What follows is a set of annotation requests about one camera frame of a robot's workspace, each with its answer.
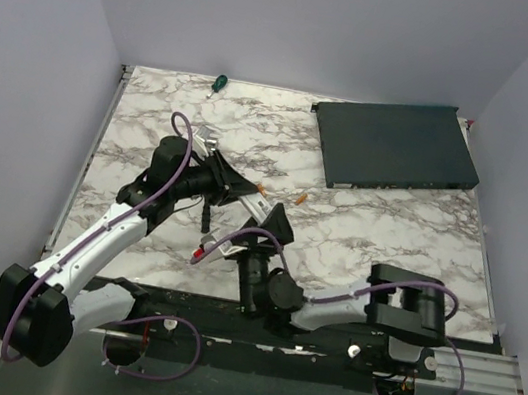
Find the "white remote control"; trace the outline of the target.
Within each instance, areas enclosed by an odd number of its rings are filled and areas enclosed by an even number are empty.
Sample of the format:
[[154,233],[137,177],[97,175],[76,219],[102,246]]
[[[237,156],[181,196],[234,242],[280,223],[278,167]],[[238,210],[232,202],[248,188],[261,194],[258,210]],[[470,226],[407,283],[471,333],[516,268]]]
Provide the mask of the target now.
[[258,191],[253,194],[243,195],[238,200],[258,224],[264,223],[272,212],[272,206]]

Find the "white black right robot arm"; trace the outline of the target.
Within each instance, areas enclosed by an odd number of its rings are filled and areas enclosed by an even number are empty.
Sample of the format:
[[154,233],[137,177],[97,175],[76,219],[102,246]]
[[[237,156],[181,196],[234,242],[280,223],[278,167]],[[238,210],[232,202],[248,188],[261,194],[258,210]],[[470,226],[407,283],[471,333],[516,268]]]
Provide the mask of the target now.
[[379,263],[364,281],[306,293],[288,267],[269,264],[294,239],[284,206],[270,205],[258,194],[239,200],[250,219],[214,247],[237,263],[243,316],[264,320],[266,330],[283,337],[337,324],[366,324],[386,336],[380,363],[395,374],[417,364],[425,349],[444,346],[447,322],[460,304],[441,281]]

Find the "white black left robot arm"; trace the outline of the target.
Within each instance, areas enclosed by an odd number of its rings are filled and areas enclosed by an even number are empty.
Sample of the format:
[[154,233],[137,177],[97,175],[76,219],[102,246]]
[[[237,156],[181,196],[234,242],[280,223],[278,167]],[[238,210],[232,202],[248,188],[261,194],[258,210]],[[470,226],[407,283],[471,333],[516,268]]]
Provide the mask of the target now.
[[0,275],[1,357],[52,363],[72,336],[114,322],[134,331],[145,318],[143,292],[127,280],[87,291],[117,255],[168,219],[181,200],[209,206],[239,202],[263,222],[270,205],[216,148],[199,137],[162,138],[150,166],[124,185],[103,216],[66,247],[32,266],[12,264]]

